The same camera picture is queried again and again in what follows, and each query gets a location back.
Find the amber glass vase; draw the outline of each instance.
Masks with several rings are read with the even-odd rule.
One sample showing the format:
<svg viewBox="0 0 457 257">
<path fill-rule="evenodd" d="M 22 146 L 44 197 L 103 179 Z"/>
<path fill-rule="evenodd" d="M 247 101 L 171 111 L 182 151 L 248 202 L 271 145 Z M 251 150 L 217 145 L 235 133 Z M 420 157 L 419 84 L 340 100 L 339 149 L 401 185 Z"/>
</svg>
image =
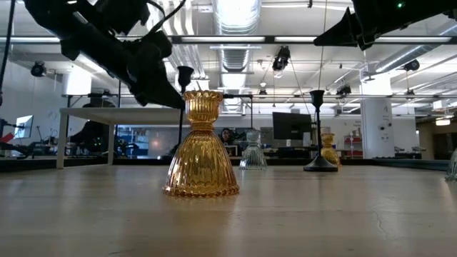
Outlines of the amber glass vase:
<svg viewBox="0 0 457 257">
<path fill-rule="evenodd" d="M 322 149 L 321 154 L 322 156 L 338 167 L 341 167 L 341 162 L 338 154 L 336 153 L 335 149 L 333 149 L 333 138 L 335 137 L 334 133 L 322 133 Z"/>
<path fill-rule="evenodd" d="M 235 174 L 224 145 L 213 132 L 222 94 L 190 91 L 184 94 L 191 133 L 179 146 L 163 190 L 169 196 L 215 197 L 238 193 Z"/>
</svg>

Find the black stand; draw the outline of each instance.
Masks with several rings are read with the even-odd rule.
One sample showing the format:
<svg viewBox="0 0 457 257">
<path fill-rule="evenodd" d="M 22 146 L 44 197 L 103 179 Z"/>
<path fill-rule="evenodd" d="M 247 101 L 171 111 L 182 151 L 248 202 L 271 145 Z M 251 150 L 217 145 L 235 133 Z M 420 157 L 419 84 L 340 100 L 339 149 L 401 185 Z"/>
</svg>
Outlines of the black stand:
<svg viewBox="0 0 457 257">
<path fill-rule="evenodd" d="M 181 86 L 181 95 L 183 96 L 186 93 L 186 87 L 191 83 L 191 76 L 194 72 L 194 69 L 187 66 L 180 66 L 178 67 L 179 77 L 178 83 Z M 184 109 L 185 107 L 181 107 L 181 115 L 179 116 L 179 139 L 178 139 L 178 146 L 181 144 L 182 134 L 183 134 L 183 118 L 184 118 Z"/>
<path fill-rule="evenodd" d="M 323 104 L 323 93 L 324 90 L 314 90 L 309 92 L 311 95 L 311 103 L 316 108 L 316 120 L 317 120 L 317 157 L 310 164 L 303 168 L 304 171 L 318 171 L 318 172 L 337 172 L 338 167 L 329 163 L 321 154 L 322 148 L 322 137 L 321 137 L 321 118 L 319 113 L 321 112 L 321 106 Z"/>
</svg>

